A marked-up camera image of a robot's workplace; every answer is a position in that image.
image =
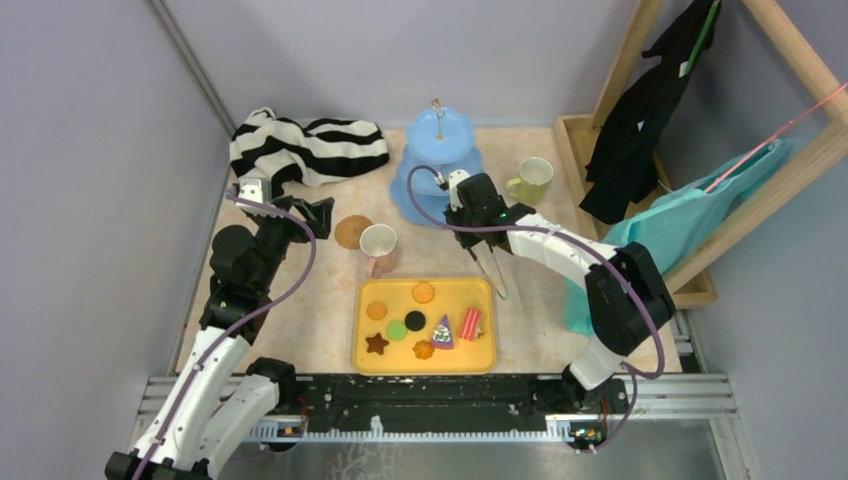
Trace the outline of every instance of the metal floor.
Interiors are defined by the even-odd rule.
[[[721,479],[707,421],[634,420],[597,456],[526,443],[301,444],[284,453],[244,444],[220,480]]]

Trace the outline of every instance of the white cup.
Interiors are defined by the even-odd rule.
[[[365,274],[368,278],[377,278],[397,267],[397,232],[383,223],[366,228],[359,237],[359,248],[368,257]]]

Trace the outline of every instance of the brown star cookie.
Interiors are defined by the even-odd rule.
[[[383,336],[379,333],[373,337],[366,337],[365,341],[368,342],[368,350],[366,353],[378,353],[380,355],[383,354],[383,349],[389,344],[389,341],[383,338]]]

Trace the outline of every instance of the light purple wall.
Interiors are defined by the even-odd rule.
[[[780,4],[848,80],[845,2]],[[815,101],[739,0],[664,134],[677,185],[753,148]],[[790,136],[803,144],[823,115]],[[848,163],[763,223],[711,268],[718,301],[691,313],[710,366],[729,374],[763,478],[845,478]]]
[[[240,123],[405,125],[434,97],[478,125],[550,125],[590,112],[634,2],[371,0],[167,2]]]
[[[102,478],[164,373],[227,139],[143,2],[0,4],[0,477]]]

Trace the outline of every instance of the black and white striped cloth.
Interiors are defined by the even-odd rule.
[[[230,166],[238,177],[268,178],[271,198],[292,180],[310,187],[368,173],[389,161],[389,148],[376,123],[321,118],[301,127],[255,110],[230,142]]]

